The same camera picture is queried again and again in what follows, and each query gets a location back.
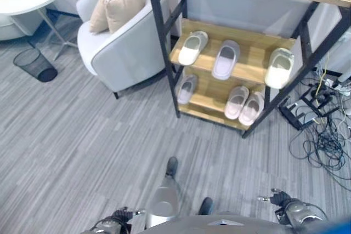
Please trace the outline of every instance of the side table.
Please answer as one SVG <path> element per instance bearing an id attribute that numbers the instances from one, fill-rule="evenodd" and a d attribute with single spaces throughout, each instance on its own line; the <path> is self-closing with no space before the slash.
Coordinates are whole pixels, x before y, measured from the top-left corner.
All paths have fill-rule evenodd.
<path id="1" fill-rule="evenodd" d="M 44 19 L 44 21 L 49 25 L 49 27 L 62 42 L 60 50 L 54 57 L 54 60 L 56 60 L 66 46 L 74 48 L 78 48 L 78 46 L 72 42 L 65 40 L 60 32 L 55 28 L 51 19 L 46 15 L 45 12 L 41 10 L 42 7 L 45 7 L 54 1 L 55 0 L 0 0 L 0 14 L 13 16 L 34 10 L 38 11 L 40 16 Z"/>

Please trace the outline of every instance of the white slipper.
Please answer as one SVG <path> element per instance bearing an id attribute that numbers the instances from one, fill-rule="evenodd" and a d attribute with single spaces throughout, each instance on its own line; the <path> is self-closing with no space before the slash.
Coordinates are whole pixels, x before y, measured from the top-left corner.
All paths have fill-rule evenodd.
<path id="1" fill-rule="evenodd" d="M 244 86 L 235 87 L 231 90 L 224 108 L 226 118 L 234 120 L 239 117 L 249 93 L 249 90 Z"/>
<path id="2" fill-rule="evenodd" d="M 208 35 L 204 31 L 192 32 L 180 50 L 178 61 L 182 65 L 191 65 L 195 62 L 208 42 Z"/>
<path id="3" fill-rule="evenodd" d="M 254 92 L 250 94 L 239 115 L 239 122 L 243 125 L 250 126 L 263 111 L 263 107 L 263 94 L 260 92 Z"/>
<path id="4" fill-rule="evenodd" d="M 180 84 L 180 88 L 178 90 L 178 103 L 179 104 L 187 104 L 189 103 L 192 95 L 197 86 L 197 76 L 196 75 L 188 75 L 182 79 Z"/>
<path id="5" fill-rule="evenodd" d="M 275 49 L 269 59 L 269 67 L 265 75 L 265 83 L 275 89 L 283 88 L 289 81 L 294 55 L 285 48 Z"/>
<path id="6" fill-rule="evenodd" d="M 240 57 L 240 47 L 235 41 L 224 41 L 216 57 L 212 76 L 216 79 L 229 79 Z"/>

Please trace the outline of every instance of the cushion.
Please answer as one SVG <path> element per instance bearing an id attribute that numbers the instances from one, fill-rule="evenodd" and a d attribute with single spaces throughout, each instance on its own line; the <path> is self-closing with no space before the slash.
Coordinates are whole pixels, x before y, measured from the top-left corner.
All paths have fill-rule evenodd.
<path id="1" fill-rule="evenodd" d="M 98 0 L 98 3 L 94 8 L 92 17 L 90 18 L 90 32 L 99 33 L 109 28 L 104 2 L 105 0 Z"/>
<path id="2" fill-rule="evenodd" d="M 105 0 L 110 33 L 116 32 L 145 6 L 145 0 Z"/>

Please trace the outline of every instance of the power strip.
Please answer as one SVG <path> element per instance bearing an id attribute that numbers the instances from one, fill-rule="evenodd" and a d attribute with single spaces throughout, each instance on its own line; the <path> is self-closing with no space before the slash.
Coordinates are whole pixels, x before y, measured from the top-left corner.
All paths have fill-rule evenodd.
<path id="1" fill-rule="evenodd" d="M 331 79 L 327 79 L 324 83 L 327 87 L 338 91 L 339 93 L 343 94 L 344 96 L 351 95 L 351 87 L 349 85 L 348 86 L 341 86 L 339 84 L 337 87 L 333 88 L 334 81 L 332 81 Z"/>

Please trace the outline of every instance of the wastebasket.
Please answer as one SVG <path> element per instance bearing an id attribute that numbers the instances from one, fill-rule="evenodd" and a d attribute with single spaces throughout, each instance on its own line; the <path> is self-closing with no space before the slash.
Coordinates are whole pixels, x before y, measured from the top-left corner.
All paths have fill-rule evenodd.
<path id="1" fill-rule="evenodd" d="M 57 76 L 54 66 L 35 48 L 26 49 L 18 54 L 13 64 L 41 82 L 52 81 Z"/>

